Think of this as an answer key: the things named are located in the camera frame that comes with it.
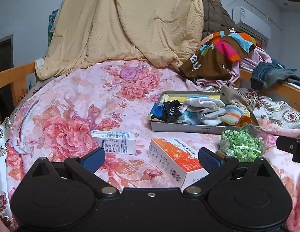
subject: box of socks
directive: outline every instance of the box of socks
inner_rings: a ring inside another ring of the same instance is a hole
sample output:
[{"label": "box of socks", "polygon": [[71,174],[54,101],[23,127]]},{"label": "box of socks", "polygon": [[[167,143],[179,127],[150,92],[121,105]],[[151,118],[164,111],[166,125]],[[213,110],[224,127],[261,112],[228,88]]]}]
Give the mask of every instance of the box of socks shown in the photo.
[{"label": "box of socks", "polygon": [[216,91],[163,91],[149,114],[152,131],[188,132],[220,135],[227,125],[241,119],[258,122],[248,111],[221,101]]},{"label": "box of socks", "polygon": [[97,147],[104,148],[105,152],[125,154],[135,152],[134,133],[91,130],[91,136]]},{"label": "box of socks", "polygon": [[198,152],[177,138],[153,138],[148,156],[182,190],[208,175],[198,161]]}]

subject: box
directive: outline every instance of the box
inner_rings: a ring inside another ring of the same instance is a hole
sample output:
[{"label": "box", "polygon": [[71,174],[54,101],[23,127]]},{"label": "box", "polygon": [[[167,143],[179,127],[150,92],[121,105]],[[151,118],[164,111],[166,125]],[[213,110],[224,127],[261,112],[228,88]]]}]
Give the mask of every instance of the box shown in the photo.
[{"label": "box", "polygon": [[182,190],[208,175],[198,161],[198,153],[177,138],[153,138],[148,156]]},{"label": "box", "polygon": [[135,152],[134,133],[91,130],[91,135],[97,147],[104,148],[105,152],[125,154]]},{"label": "box", "polygon": [[[208,96],[220,98],[219,92],[214,91],[182,91],[182,90],[165,90],[162,92],[159,102],[162,102],[164,96],[168,95],[169,98],[176,97],[188,97],[188,96]],[[255,116],[251,115],[252,125],[259,128],[259,124]],[[180,133],[206,133],[206,134],[218,134],[220,135],[225,125],[220,124],[218,126],[211,125],[188,125],[188,124],[177,124],[177,123],[164,123],[157,121],[150,121],[151,130],[154,132],[180,132]]]}]

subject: doorway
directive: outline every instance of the doorway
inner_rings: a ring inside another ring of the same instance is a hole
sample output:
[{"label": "doorway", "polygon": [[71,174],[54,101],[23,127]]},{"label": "doorway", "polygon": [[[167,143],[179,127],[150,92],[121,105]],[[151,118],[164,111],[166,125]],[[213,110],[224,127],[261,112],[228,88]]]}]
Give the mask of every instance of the doorway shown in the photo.
[{"label": "doorway", "polygon": [[[0,39],[0,72],[13,68],[13,36]],[[0,88],[0,120],[4,121],[14,110],[10,84]]]}]

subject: jar of green candy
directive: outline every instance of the jar of green candy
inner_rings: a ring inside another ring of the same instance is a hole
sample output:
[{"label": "jar of green candy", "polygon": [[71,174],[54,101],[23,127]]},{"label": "jar of green candy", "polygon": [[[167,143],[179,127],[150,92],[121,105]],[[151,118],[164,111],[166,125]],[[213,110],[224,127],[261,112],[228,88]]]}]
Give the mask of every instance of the jar of green candy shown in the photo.
[{"label": "jar of green candy", "polygon": [[248,124],[243,127],[227,126],[221,134],[219,156],[233,156],[240,162],[253,162],[263,157],[268,134]]}]

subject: screw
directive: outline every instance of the screw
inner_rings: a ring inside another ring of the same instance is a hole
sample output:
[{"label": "screw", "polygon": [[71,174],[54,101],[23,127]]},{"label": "screw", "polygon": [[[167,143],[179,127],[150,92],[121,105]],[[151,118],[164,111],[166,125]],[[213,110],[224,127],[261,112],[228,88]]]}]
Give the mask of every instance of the screw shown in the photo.
[{"label": "screw", "polygon": [[202,190],[200,187],[191,186],[187,187],[186,191],[190,194],[199,194]]},{"label": "screw", "polygon": [[148,193],[148,196],[151,197],[151,198],[153,198],[153,197],[156,196],[156,194],[155,193]]},{"label": "screw", "polygon": [[101,191],[103,194],[111,195],[116,193],[117,189],[115,187],[103,187]]}]

